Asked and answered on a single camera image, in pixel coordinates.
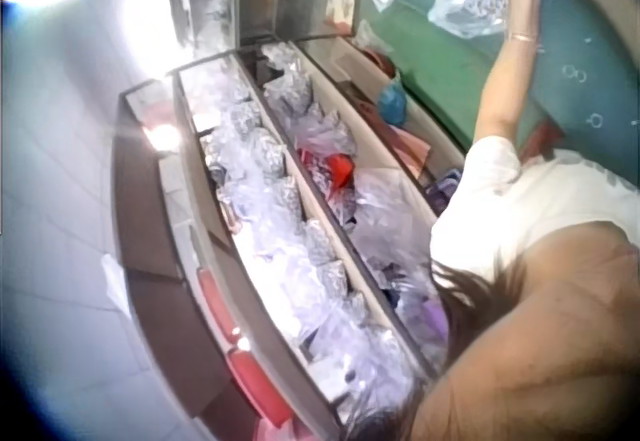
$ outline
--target dark hair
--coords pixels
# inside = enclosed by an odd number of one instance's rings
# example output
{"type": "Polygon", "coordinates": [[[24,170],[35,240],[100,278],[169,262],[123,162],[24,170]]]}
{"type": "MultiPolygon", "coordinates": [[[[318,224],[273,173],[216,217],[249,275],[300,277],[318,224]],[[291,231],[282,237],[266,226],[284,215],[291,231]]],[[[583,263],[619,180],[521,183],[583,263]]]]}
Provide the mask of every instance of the dark hair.
{"type": "MultiPolygon", "coordinates": [[[[511,311],[520,299],[524,266],[517,260],[502,269],[493,283],[465,271],[457,271],[434,262],[434,271],[451,287],[434,282],[449,323],[446,370],[489,326],[511,311]]],[[[426,394],[426,386],[417,381],[405,405],[395,411],[356,412],[347,421],[345,441],[405,441],[411,436],[413,421],[426,394]]]]}

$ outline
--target bracelet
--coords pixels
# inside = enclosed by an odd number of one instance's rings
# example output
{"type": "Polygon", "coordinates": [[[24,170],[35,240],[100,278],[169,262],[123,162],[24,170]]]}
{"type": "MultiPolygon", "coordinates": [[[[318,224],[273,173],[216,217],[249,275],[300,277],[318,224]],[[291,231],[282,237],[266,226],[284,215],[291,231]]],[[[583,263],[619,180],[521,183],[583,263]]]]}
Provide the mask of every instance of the bracelet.
{"type": "Polygon", "coordinates": [[[531,36],[530,34],[509,32],[507,37],[508,37],[508,39],[515,39],[515,40],[518,40],[518,41],[525,41],[527,43],[537,43],[538,42],[538,36],[531,36]]]}

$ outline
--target green surface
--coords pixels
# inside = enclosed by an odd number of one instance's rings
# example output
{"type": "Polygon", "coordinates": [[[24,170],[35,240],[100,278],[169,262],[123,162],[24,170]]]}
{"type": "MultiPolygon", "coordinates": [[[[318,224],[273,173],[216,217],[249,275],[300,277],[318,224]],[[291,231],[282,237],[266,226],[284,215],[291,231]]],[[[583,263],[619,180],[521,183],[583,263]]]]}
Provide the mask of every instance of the green surface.
{"type": "MultiPolygon", "coordinates": [[[[405,85],[468,148],[482,86],[503,35],[457,38],[428,21],[432,3],[396,0],[378,13],[363,0],[361,19],[393,47],[391,58],[405,85]]],[[[630,58],[590,0],[543,0],[541,17],[544,52],[538,56],[520,141],[548,113],[565,131],[566,147],[638,185],[640,125],[634,121],[640,118],[640,93],[630,58]],[[583,71],[584,82],[567,78],[566,65],[583,71]]]]}

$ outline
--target white shirt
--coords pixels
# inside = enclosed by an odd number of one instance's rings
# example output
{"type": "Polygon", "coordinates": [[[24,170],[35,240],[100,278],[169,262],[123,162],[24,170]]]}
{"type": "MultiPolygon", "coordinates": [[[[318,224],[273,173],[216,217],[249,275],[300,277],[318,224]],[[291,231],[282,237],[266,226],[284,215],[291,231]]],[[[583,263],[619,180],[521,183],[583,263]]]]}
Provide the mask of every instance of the white shirt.
{"type": "Polygon", "coordinates": [[[491,282],[497,260],[508,266],[544,236],[595,221],[615,224],[640,246],[638,189],[573,151],[523,166],[510,141],[490,136],[469,150],[460,185],[433,227],[431,257],[491,282]]]}

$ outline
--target white tiled floor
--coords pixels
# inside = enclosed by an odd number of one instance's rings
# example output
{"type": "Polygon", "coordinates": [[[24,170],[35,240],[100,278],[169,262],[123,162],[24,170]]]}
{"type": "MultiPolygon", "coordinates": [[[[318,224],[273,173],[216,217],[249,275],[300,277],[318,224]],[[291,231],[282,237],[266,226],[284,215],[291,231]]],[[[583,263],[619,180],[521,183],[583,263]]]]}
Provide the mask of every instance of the white tiled floor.
{"type": "Polygon", "coordinates": [[[100,264],[116,251],[117,95],[143,78],[122,4],[73,0],[5,27],[2,350],[79,439],[193,441],[132,321],[107,298],[100,264]]]}

